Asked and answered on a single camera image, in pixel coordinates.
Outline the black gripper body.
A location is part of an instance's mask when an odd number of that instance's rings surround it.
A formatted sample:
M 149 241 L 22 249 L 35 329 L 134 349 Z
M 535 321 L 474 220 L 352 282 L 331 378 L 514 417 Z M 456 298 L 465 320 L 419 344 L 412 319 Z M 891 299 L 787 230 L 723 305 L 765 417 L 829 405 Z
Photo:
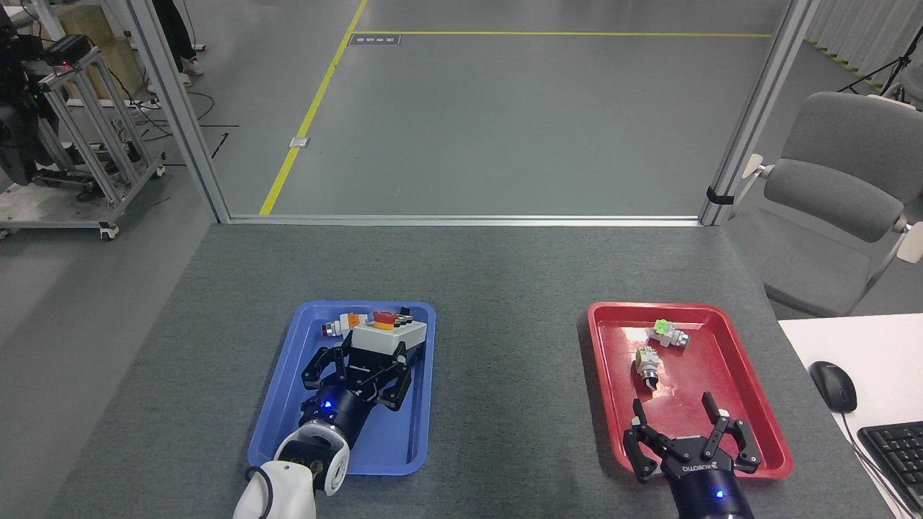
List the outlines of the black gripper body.
M 738 485 L 734 461 L 702 436 L 673 440 L 665 456 L 665 478 L 679 518 L 753 518 Z
M 350 364 L 348 372 L 355 381 L 355 390 L 337 386 L 313 390 L 314 393 L 301 404 L 298 425 L 330 426 L 350 447 L 355 446 L 373 408 L 384 407 L 373 402 L 375 389 L 372 375 L 377 370 L 372 365 Z

